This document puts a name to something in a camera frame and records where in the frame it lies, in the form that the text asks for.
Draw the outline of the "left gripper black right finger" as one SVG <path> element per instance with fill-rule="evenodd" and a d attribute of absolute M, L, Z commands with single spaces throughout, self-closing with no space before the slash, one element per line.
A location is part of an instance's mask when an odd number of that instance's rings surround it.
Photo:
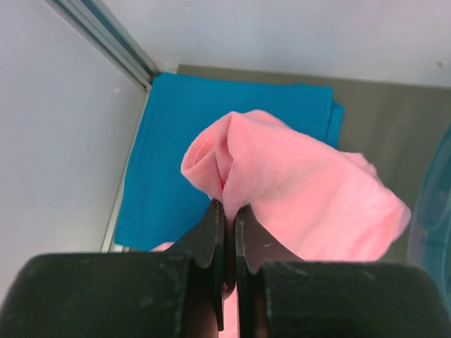
<path fill-rule="evenodd" d="M 421 268 L 306 262 L 256 219 L 235 219 L 240 337 L 449 337 L 450 317 Z"/>

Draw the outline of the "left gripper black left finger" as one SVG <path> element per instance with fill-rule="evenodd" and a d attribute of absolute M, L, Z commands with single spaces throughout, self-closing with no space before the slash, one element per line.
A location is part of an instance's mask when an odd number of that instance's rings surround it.
<path fill-rule="evenodd" d="M 1 307 L 1 336 L 217 337 L 225 223 L 212 201 L 165 251 L 31 258 Z"/>

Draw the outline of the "pink t shirt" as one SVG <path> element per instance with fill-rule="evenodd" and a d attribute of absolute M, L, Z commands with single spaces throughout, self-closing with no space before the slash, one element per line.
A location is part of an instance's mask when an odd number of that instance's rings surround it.
<path fill-rule="evenodd" d="M 223 204 L 228 222 L 250 205 L 307 261 L 376 261 L 411 217 L 362 154 L 338 151 L 265 111 L 231 112 L 207 127 L 181 173 Z"/>

